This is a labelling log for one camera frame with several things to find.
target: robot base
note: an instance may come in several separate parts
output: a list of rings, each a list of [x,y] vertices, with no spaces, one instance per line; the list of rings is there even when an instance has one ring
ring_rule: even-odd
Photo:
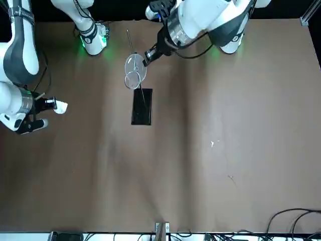
[[[98,55],[107,46],[107,36],[109,28],[101,23],[95,23],[97,32],[95,37],[91,40],[89,36],[81,34],[81,40],[84,48],[89,55]]]

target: brown table surface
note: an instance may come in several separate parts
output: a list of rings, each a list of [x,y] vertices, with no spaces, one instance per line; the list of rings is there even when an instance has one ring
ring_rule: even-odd
[[[264,231],[277,211],[321,208],[321,72],[299,20],[251,20],[234,55],[152,63],[151,127],[130,124],[126,28],[143,54],[161,25],[110,26],[108,48],[90,57],[71,23],[37,24],[51,94],[69,106],[43,113],[48,128],[31,135],[1,125],[1,231],[145,232],[162,220],[171,231]],[[298,214],[271,230],[288,231]],[[296,231],[316,231],[320,218]]]

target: black rectangular object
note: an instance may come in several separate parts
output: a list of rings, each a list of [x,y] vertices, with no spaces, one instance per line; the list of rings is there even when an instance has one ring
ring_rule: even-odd
[[[131,113],[132,125],[151,126],[151,97],[152,89],[137,88],[134,90]]]

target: metal frame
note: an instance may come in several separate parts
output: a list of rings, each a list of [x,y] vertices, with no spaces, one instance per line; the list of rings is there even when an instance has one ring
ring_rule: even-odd
[[[305,11],[302,17],[300,17],[300,21],[302,26],[309,26],[309,20],[316,13],[316,11],[321,6],[321,0],[314,0],[310,7]]]

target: thin metal rod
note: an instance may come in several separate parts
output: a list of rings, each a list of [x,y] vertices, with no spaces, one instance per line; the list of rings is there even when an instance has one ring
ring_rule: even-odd
[[[314,0],[314,2],[309,6],[303,16],[300,18],[302,22],[308,22],[311,17],[316,13],[318,8],[321,6],[321,0]]]
[[[146,102],[145,102],[145,97],[144,97],[144,91],[141,87],[141,84],[139,84],[139,87],[140,87],[140,90],[141,90],[141,95],[142,95],[142,101],[144,101],[144,105],[145,105],[145,108],[147,110],[147,105],[146,105]]]
[[[132,42],[131,42],[131,39],[130,39],[130,34],[129,34],[129,30],[128,29],[127,29],[127,37],[128,37],[131,53],[133,54],[134,53],[134,48],[132,46]]]

